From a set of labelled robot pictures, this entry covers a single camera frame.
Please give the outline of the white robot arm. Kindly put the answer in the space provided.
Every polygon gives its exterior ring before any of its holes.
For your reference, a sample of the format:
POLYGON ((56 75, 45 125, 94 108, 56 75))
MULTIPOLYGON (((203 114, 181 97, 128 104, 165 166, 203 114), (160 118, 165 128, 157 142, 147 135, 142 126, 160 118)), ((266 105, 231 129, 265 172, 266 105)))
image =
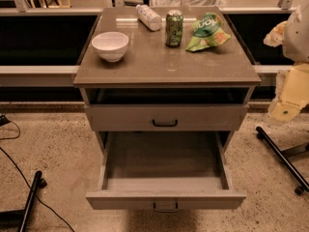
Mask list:
POLYGON ((275 98, 267 109, 273 124, 291 122, 309 104, 309 0, 303 0, 286 21, 265 36, 264 44, 282 46, 294 64, 276 76, 275 98))

